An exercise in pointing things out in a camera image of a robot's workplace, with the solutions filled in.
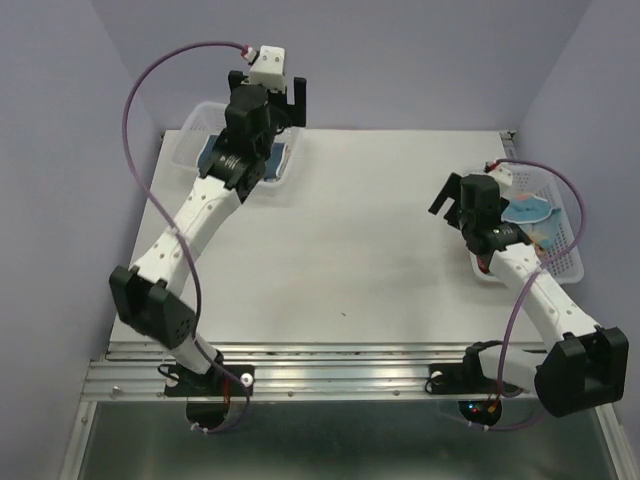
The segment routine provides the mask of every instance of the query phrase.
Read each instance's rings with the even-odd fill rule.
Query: white plastic basket
[[[210,135],[218,135],[225,128],[224,109],[226,105],[215,102],[202,102],[187,117],[180,129],[175,143],[175,149],[171,163],[176,167],[198,171],[198,156],[202,151]],[[302,136],[301,128],[288,128],[275,139],[277,143],[283,143],[285,150],[278,178],[270,181],[261,181],[258,187],[275,188],[280,186],[291,171],[296,154],[296,147],[300,144]]]
[[[521,193],[533,193],[534,195],[547,199],[552,208],[560,207],[562,209],[562,212],[559,214],[558,235],[555,243],[547,252],[547,255],[555,255],[560,250],[568,247],[569,244],[573,242],[574,236],[554,176],[546,170],[529,167],[527,165],[508,164],[507,168],[513,172],[513,185],[505,193],[506,198],[512,198]],[[481,280],[487,282],[499,281],[493,275],[484,274],[480,271],[476,257],[473,254],[471,254],[471,265],[474,273]],[[553,262],[547,267],[547,270],[559,284],[578,283],[584,276],[584,268],[577,248],[574,248],[569,254]]]

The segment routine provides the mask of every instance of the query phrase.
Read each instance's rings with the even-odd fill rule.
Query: blue towel
[[[551,216],[549,202],[532,193],[523,193],[509,200],[509,206],[502,212],[505,222],[517,225],[541,222]]]
[[[196,164],[198,168],[200,168],[207,158],[209,158],[209,155],[211,155],[217,138],[217,135],[209,135],[207,143],[198,156],[198,162]],[[267,160],[263,180],[272,181],[280,178],[281,172],[279,171],[279,168],[282,163],[282,159],[284,158],[284,151],[284,143],[273,144],[273,147],[271,147],[271,156],[269,157],[269,160]]]
[[[543,250],[549,250],[556,243],[556,237],[560,230],[561,211],[561,208],[554,208],[551,210],[551,214],[543,221],[520,225],[520,228],[533,243]]]

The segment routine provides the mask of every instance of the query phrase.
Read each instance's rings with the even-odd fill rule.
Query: white tabletop
[[[152,191],[177,212],[194,174]],[[198,261],[202,336],[250,343],[472,343],[502,338],[514,298],[478,280],[457,230],[427,213],[452,171],[504,156],[497,132],[307,130],[285,183],[255,192]],[[147,204],[139,257],[165,225]],[[193,284],[182,295],[194,303]],[[540,337],[525,314],[514,341]],[[142,337],[116,321],[112,342]]]

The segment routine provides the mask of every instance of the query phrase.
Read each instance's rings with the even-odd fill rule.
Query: plastic basket
[[[180,129],[171,157],[176,167],[198,171],[198,156],[210,135],[218,135],[225,128],[224,109],[226,105],[215,102],[202,102],[187,117]],[[285,145],[285,153],[280,166],[280,175],[270,181],[261,181],[258,187],[275,188],[281,185],[291,171],[296,155],[296,147],[300,144],[301,128],[288,128],[275,139]]]
[[[562,209],[559,214],[558,236],[547,255],[555,255],[560,250],[568,247],[573,242],[574,236],[554,176],[546,170],[527,165],[509,164],[507,168],[513,173],[513,185],[505,193],[506,198],[514,197],[520,193],[533,193],[548,200],[551,207],[560,207]],[[481,280],[487,282],[499,281],[493,275],[484,274],[480,271],[476,257],[473,254],[471,254],[471,265],[474,273]],[[577,248],[553,262],[547,267],[547,270],[559,284],[578,283],[584,277],[584,268]]]

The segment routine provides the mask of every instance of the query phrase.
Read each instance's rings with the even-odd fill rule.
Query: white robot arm
[[[601,327],[549,272],[538,271],[541,263],[527,235],[517,225],[502,221],[508,204],[501,198],[504,180],[492,174],[452,174],[429,209],[437,214],[447,198],[454,200],[445,219],[460,229],[479,264],[514,295],[537,272],[522,307],[540,333],[546,352],[509,348],[503,380],[535,393],[554,416],[619,400],[624,391],[627,338],[618,328]],[[498,378],[501,349],[500,341],[479,342],[467,348],[462,365],[453,370],[438,365],[438,371],[448,375],[431,386],[433,393],[486,393],[493,387],[489,381]],[[474,406],[475,415],[467,418],[484,423],[487,411],[482,407]]]
[[[130,268],[117,267],[109,278],[120,320],[158,341],[182,367],[201,376],[210,372],[210,359],[221,362],[222,355],[200,338],[195,313],[180,300],[189,264],[178,234],[195,262],[264,175],[275,136],[306,124],[306,80],[294,79],[295,102],[289,105],[284,49],[248,48],[243,56],[251,64],[249,75],[229,73],[226,128],[174,217],[180,233],[167,228]]]

